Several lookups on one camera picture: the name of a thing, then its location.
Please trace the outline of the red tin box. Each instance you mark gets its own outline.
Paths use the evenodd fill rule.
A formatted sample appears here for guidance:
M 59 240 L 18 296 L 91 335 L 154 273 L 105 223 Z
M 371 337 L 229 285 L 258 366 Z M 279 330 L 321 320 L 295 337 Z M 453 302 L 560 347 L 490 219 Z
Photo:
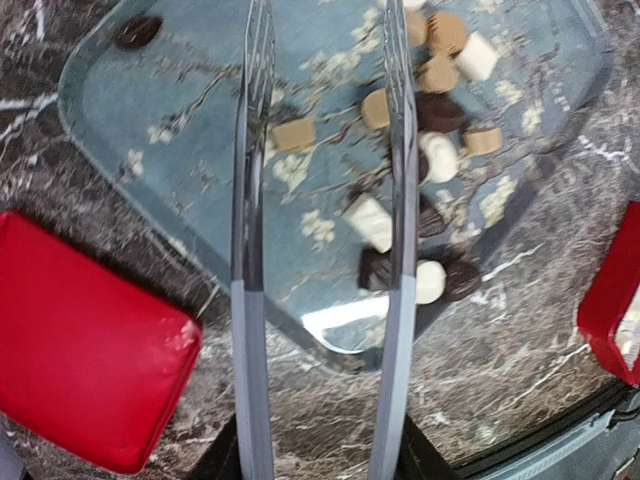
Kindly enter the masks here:
M 615 334 L 638 288 L 639 203 L 632 201 L 577 314 L 578 329 L 601 367 L 632 386 L 639 384 L 639 362 L 624 360 Z

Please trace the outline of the red tin lid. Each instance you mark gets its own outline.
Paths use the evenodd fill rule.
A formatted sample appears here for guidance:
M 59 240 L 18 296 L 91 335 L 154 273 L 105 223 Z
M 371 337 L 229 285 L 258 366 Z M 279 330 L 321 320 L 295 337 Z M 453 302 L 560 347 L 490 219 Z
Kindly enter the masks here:
M 148 462 L 199 324 L 16 212 L 1 216 L 1 410 L 104 469 Z

